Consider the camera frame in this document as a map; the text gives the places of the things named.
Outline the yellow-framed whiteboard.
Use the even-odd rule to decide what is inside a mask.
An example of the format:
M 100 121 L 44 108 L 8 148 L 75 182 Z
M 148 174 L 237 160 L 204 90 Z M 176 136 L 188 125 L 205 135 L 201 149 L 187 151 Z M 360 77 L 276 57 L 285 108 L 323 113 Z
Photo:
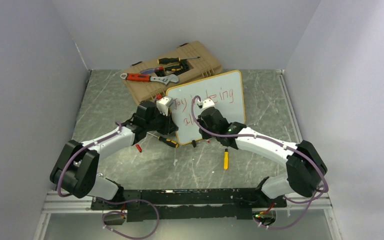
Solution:
M 202 139 L 191 114 L 195 96 L 200 96 L 201 100 L 210 98 L 229 123 L 246 122 L 242 75 L 238 70 L 170 87 L 165 94 L 173 99 L 170 110 L 172 120 L 178 127 L 176 137 L 180 145 Z

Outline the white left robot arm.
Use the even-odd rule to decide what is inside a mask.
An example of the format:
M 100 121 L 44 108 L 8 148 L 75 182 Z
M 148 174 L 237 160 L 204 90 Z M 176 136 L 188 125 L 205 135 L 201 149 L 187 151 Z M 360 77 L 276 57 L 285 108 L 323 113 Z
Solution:
M 124 203 L 124 188 L 113 180 L 97 176 L 99 162 L 138 144 L 149 132 L 169 135 L 177 131 L 170 112 L 173 104 L 174 100 L 168 96 L 144 100 L 128 120 L 116 122 L 114 130 L 84 142 L 68 141 L 49 177 L 56 185 L 57 194 L 63 198 L 104 199 L 109 209 L 119 209 Z

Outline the red marker cap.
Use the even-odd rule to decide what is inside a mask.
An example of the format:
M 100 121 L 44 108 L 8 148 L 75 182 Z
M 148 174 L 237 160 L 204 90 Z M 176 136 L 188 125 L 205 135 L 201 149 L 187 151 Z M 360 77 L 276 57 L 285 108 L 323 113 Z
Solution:
M 140 153 L 142 153 L 143 150 L 142 150 L 141 146 L 140 146 L 139 144 L 136 144 L 135 146 L 136 146 L 137 150 L 138 150 Z

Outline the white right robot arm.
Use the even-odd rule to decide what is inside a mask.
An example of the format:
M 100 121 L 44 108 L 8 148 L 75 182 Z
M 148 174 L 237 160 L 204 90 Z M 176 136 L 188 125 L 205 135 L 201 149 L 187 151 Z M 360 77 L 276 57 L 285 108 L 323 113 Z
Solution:
M 325 178 L 327 167 L 308 141 L 281 141 L 253 130 L 240 122 L 228 122 L 214 106 L 192 115 L 203 139 L 215 138 L 221 145 L 244 150 L 267 158 L 286 171 L 265 177 L 256 187 L 255 200 L 269 207 L 277 197 L 296 193 L 306 198 L 319 198 L 329 191 Z

